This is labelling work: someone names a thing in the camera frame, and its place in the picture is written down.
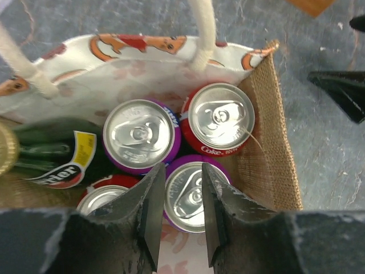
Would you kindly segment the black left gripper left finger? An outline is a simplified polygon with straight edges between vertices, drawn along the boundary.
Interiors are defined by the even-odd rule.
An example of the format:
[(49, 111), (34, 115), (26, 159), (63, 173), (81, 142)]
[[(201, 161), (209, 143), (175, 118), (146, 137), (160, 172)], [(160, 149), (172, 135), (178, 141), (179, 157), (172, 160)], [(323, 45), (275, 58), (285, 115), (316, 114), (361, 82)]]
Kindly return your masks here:
[(162, 230), (165, 165), (155, 165), (126, 193), (85, 216), (57, 208), (41, 273), (152, 273)]

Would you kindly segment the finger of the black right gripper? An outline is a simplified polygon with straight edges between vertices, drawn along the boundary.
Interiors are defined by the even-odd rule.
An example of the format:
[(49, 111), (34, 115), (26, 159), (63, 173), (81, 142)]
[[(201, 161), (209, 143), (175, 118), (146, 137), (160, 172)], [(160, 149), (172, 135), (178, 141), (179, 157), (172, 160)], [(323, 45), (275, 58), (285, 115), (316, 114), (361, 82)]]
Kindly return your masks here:
[(354, 17), (349, 24), (354, 30), (365, 31), (365, 15)]
[(351, 121), (364, 122), (364, 71), (312, 71), (307, 79), (325, 91)]

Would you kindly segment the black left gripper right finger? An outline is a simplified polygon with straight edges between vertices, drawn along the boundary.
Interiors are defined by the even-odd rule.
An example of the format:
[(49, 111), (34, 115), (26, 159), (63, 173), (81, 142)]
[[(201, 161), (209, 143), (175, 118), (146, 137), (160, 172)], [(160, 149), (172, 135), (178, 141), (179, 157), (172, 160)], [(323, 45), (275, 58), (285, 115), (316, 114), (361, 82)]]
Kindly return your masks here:
[(225, 183), (202, 164), (202, 198), (208, 264), (215, 273), (307, 273), (291, 217), (273, 211)]

